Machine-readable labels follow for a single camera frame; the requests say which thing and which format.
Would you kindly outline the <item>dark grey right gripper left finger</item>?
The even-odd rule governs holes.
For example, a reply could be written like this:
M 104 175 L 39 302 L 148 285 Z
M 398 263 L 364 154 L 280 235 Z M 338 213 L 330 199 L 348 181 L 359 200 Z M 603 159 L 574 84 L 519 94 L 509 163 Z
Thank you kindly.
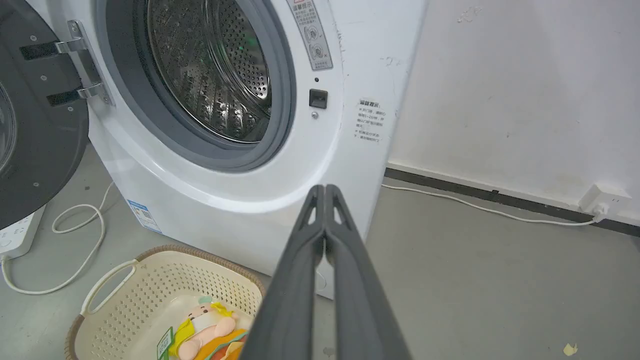
M 308 191 L 254 319 L 241 360 L 311 360 L 316 269 L 323 256 L 325 187 Z

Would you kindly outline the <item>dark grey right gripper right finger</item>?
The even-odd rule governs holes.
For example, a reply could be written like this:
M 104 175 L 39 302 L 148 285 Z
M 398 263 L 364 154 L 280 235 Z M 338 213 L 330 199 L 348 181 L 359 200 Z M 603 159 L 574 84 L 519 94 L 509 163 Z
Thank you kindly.
M 342 191 L 326 186 L 326 256 L 334 268 L 337 358 L 410 360 L 412 355 Z

